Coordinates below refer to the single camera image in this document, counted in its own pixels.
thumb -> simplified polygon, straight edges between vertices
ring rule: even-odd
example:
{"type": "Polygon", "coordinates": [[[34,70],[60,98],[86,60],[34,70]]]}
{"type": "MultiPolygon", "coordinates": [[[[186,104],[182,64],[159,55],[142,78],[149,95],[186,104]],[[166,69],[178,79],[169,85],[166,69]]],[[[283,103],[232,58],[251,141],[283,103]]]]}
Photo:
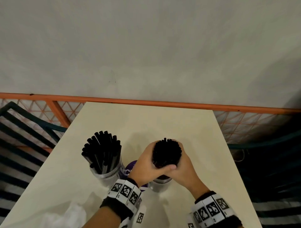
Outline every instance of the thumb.
{"type": "Polygon", "coordinates": [[[176,168],[177,168],[176,165],[167,165],[164,166],[163,168],[157,169],[158,176],[164,175],[172,170],[175,170],[176,168]]]}

bundle of black straws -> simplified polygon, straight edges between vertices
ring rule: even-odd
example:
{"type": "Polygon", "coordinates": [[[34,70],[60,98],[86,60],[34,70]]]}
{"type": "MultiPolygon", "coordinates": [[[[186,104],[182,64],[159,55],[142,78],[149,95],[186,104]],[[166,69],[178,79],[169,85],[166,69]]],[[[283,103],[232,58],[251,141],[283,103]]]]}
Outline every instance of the bundle of black straws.
{"type": "Polygon", "coordinates": [[[87,141],[82,156],[90,163],[90,168],[98,174],[111,172],[120,160],[121,145],[117,136],[100,131],[87,141]]]}
{"type": "MultiPolygon", "coordinates": [[[[177,165],[182,156],[182,150],[178,142],[164,138],[158,141],[153,149],[153,164],[156,168],[162,168],[166,165],[177,165]]],[[[158,179],[165,180],[168,176],[162,175],[158,179]]]]}

hand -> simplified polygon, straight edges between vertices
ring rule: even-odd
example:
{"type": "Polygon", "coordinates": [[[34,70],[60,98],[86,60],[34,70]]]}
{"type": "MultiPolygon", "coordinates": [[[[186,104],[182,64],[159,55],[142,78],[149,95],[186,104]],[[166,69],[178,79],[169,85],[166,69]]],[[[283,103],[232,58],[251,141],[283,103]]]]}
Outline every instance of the hand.
{"type": "Polygon", "coordinates": [[[178,143],[182,150],[180,161],[175,170],[172,170],[165,175],[171,177],[177,183],[187,188],[194,196],[194,198],[197,199],[204,193],[208,192],[209,189],[197,176],[192,162],[184,150],[183,144],[180,142],[178,143]]]}
{"type": "Polygon", "coordinates": [[[138,184],[138,187],[151,182],[161,175],[165,175],[169,171],[176,169],[176,165],[167,165],[163,168],[157,169],[152,162],[153,149],[156,144],[153,142],[149,144],[144,152],[140,155],[138,161],[134,165],[129,178],[132,178],[138,184]]]}

gray wall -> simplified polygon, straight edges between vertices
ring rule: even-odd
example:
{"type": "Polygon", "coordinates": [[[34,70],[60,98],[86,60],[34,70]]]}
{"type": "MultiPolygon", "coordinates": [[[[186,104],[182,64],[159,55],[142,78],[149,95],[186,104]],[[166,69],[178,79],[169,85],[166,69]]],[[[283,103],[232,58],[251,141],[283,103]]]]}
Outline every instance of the gray wall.
{"type": "Polygon", "coordinates": [[[1,0],[0,92],[301,107],[300,0],[1,0]]]}

table surface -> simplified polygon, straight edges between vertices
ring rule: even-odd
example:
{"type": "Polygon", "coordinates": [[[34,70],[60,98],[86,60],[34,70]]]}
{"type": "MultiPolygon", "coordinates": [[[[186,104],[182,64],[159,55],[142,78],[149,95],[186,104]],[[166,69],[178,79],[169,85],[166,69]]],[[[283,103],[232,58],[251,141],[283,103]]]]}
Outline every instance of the table surface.
{"type": "MultiPolygon", "coordinates": [[[[261,227],[213,111],[87,102],[1,225],[39,227],[46,212],[63,214],[71,201],[91,217],[107,188],[89,170],[81,149],[97,131],[117,135],[126,166],[151,142],[183,143],[201,180],[233,207],[245,228],[261,227]]],[[[172,180],[165,192],[146,190],[145,227],[186,227],[192,195],[172,180]]]]}

